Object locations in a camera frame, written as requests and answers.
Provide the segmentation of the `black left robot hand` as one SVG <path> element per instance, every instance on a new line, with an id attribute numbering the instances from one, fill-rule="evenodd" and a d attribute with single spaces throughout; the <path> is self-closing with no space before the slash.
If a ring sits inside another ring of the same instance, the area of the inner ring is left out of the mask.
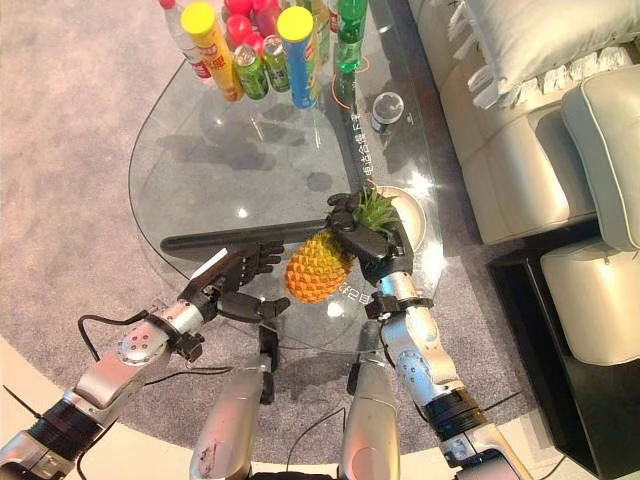
<path id="1" fill-rule="evenodd" d="M 218 315 L 243 323 L 274 319 L 291 305 L 287 297 L 261 300 L 240 288 L 272 273 L 283 253 L 282 241 L 250 243 L 231 252 L 223 248 L 192 274 L 178 299 L 195 306 L 204 323 Z"/>

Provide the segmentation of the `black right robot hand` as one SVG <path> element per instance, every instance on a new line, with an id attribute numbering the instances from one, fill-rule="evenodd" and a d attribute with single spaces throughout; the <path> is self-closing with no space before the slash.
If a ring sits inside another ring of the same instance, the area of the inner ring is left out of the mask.
<path id="1" fill-rule="evenodd" d="M 358 259 L 365 280 L 377 286 L 395 274 L 412 274 L 414 251 L 392 199 L 374 188 L 330 196 L 326 226 Z"/>

